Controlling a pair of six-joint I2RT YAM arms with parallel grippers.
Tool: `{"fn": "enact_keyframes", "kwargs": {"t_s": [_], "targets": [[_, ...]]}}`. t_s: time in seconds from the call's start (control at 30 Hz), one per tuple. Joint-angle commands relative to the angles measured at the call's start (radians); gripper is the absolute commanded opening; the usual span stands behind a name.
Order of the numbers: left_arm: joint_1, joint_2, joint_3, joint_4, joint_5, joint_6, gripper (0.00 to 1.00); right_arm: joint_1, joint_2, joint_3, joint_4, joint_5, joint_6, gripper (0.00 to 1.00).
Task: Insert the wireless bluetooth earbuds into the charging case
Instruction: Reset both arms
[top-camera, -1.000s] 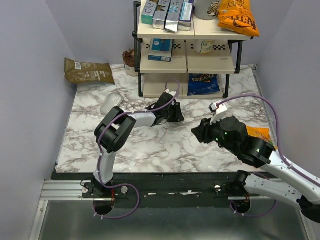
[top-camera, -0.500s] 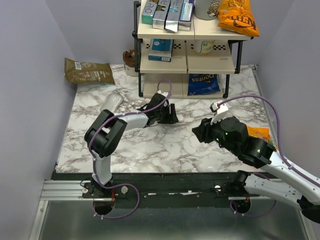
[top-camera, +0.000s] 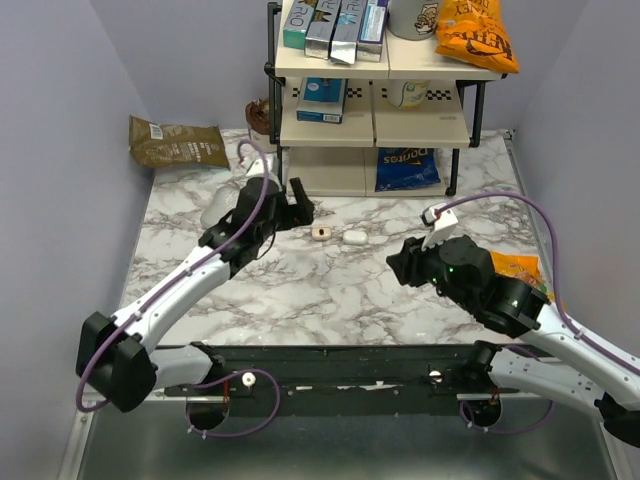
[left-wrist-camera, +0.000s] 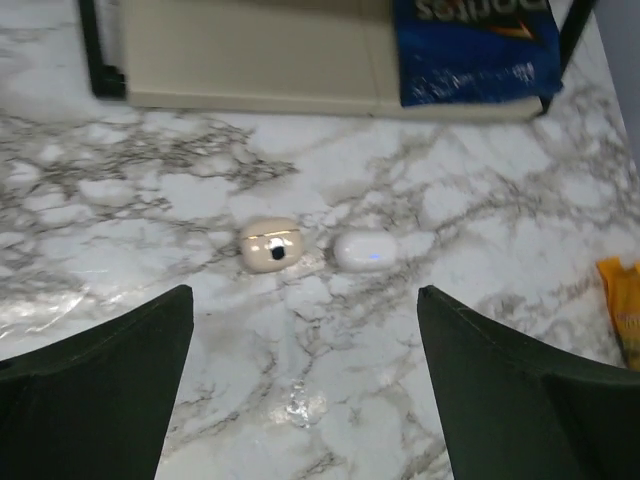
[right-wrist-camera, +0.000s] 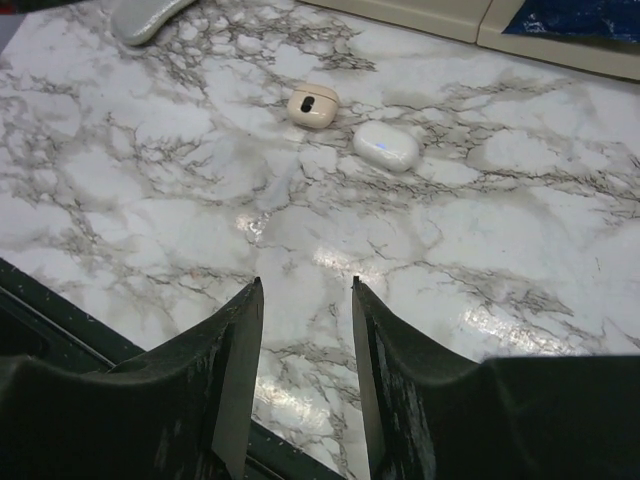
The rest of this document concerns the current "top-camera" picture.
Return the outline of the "beige earbud charging case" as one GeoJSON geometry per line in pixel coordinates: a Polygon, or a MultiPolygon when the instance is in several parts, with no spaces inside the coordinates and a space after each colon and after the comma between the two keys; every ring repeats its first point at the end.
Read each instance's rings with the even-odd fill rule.
{"type": "Polygon", "coordinates": [[[313,227],[311,229],[311,237],[314,241],[328,241],[332,237],[332,230],[323,226],[313,227]]]}

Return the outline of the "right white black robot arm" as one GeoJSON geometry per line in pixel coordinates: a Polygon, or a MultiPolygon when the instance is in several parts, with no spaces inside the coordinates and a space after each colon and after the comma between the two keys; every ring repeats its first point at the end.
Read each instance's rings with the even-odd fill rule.
{"type": "Polygon", "coordinates": [[[639,444],[639,358],[579,322],[524,281],[498,274],[490,253],[468,236],[429,248],[409,238],[386,262],[402,285],[431,284],[437,293],[496,333],[519,339],[561,361],[534,363],[504,347],[484,345],[464,362],[469,390],[489,385],[533,393],[601,421],[617,439],[639,444]]]}

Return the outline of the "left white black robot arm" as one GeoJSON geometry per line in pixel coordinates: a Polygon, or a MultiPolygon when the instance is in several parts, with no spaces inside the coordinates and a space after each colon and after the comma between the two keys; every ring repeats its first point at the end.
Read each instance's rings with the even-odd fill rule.
{"type": "Polygon", "coordinates": [[[315,206],[302,181],[292,178],[295,201],[279,184],[257,176],[241,188],[236,206],[207,229],[189,256],[129,306],[82,324],[76,373],[118,410],[135,409],[156,388],[169,385],[152,353],[168,330],[201,298],[257,260],[276,233],[309,226],[315,206]]]}

